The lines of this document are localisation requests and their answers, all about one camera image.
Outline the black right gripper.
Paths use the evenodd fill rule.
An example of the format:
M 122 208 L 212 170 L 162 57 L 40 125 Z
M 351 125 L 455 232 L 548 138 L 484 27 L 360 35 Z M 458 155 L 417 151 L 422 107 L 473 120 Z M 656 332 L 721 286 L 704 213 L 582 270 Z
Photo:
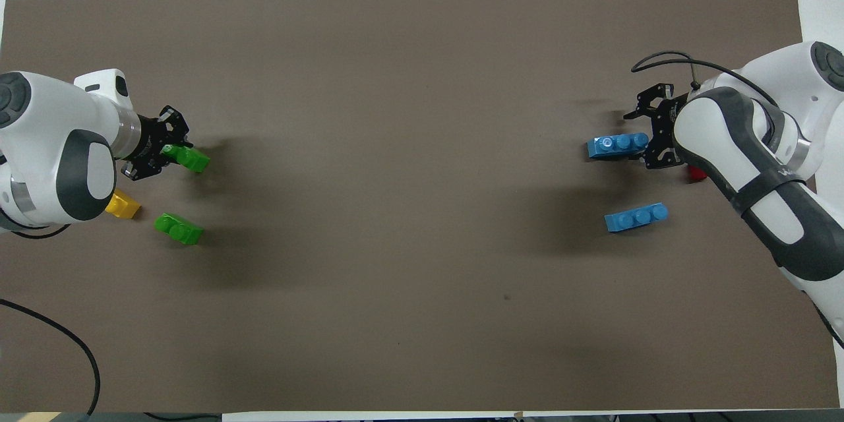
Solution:
M 688 96 L 675 98 L 675 85 L 657 83 L 637 94 L 634 109 L 623 115 L 625 121 L 650 119 L 652 138 L 642 152 L 646 169 L 667 169 L 681 166 L 675 145 L 675 119 L 687 103 Z

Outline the blue three-stud toy brick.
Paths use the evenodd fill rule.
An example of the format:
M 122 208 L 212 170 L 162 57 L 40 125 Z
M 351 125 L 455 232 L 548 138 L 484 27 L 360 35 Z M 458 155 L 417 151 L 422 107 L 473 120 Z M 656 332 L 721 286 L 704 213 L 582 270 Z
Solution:
M 662 202 L 657 202 L 615 214 L 606 214 L 604 224 L 610 233 L 620 233 L 666 220 L 667 217 L 669 209 Z
M 587 140 L 588 158 L 606 160 L 615 157 L 636 157 L 645 151 L 650 137 L 645 133 L 624 133 L 597 136 Z

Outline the brown table mat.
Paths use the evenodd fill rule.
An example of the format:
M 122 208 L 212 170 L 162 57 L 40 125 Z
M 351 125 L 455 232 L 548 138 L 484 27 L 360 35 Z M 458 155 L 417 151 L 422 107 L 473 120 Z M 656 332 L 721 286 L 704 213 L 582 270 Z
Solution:
M 838 404 L 829 333 L 714 185 L 585 149 L 687 88 L 639 59 L 741 67 L 801 40 L 798 0 L 18 0 L 2 38 L 0 71 L 121 69 L 210 158 L 119 176 L 135 220 L 0 237 L 0 297 L 90 346 L 100 415 Z

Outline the yellow two-stud toy brick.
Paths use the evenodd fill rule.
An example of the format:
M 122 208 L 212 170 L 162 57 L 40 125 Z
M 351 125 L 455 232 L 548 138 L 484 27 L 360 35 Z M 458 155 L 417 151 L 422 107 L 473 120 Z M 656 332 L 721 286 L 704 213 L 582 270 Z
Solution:
M 129 194 L 121 189 L 115 189 L 105 211 L 119 220 L 133 220 L 141 208 L 141 204 Z

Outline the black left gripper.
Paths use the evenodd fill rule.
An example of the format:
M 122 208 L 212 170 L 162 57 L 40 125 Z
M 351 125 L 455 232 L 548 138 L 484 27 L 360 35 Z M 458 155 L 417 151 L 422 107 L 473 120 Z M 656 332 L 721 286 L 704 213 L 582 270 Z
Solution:
M 190 128 L 183 115 L 174 107 L 166 105 L 158 118 L 138 116 L 140 138 L 135 148 L 135 156 L 123 158 L 121 174 L 130 181 L 142 181 L 159 175 L 164 167 L 177 163 L 177 160 L 161 154 L 164 146 L 193 148 L 188 140 Z

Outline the green two-stud toy brick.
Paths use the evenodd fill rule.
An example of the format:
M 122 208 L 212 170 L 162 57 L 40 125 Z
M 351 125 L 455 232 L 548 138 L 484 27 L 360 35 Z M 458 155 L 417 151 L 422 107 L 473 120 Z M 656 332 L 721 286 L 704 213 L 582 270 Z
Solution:
M 204 152 L 188 146 L 165 145 L 161 154 L 172 163 L 186 167 L 194 173 L 202 173 L 210 162 L 210 158 Z
M 154 220 L 154 229 L 182 245 L 198 244 L 204 232 L 203 227 L 177 214 L 161 214 Z

